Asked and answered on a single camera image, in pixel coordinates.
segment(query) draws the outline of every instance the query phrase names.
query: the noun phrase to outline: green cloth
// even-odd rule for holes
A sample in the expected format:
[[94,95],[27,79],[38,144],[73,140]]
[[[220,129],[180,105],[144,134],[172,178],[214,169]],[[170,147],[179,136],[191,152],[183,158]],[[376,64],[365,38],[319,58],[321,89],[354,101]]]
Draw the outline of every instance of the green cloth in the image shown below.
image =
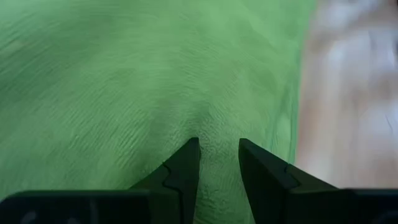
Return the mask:
[[0,198],[126,189],[189,138],[197,223],[247,223],[239,138],[294,161],[314,0],[2,0]]

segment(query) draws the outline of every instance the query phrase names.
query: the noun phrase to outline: textured fabric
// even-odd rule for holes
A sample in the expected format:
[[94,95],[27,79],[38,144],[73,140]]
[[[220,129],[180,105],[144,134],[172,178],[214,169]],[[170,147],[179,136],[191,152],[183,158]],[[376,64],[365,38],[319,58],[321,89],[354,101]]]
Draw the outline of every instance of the textured fabric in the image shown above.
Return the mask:
[[126,189],[197,136],[196,222],[249,222],[238,141],[293,161],[313,5],[2,0],[0,197]]

